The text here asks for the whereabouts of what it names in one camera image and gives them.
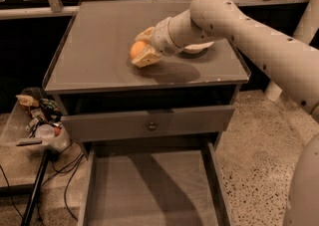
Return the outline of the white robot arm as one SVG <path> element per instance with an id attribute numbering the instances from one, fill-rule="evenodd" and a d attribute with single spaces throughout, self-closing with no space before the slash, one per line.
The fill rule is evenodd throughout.
<path id="1" fill-rule="evenodd" d="M 143 68 L 190 45 L 225 38 L 313 118 L 319 117 L 319 50 L 244 13 L 231 0 L 191 0 L 184 12 L 135 37 L 130 57 Z M 293 173 L 284 226 L 319 226 L 319 139 L 303 148 Z"/>

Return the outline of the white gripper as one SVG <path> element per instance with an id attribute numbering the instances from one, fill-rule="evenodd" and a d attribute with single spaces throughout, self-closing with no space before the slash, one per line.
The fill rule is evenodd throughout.
<path id="1" fill-rule="evenodd" d="M 170 57 L 182 51 L 182 48 L 178 47 L 170 37 L 170 20 L 171 17 L 167 17 L 154 27 L 148 27 L 135 37 L 136 42 L 144 41 L 152 45 L 147 45 L 135 59 L 131 59 L 135 66 L 144 68 L 157 63 L 160 60 L 160 55 Z"/>

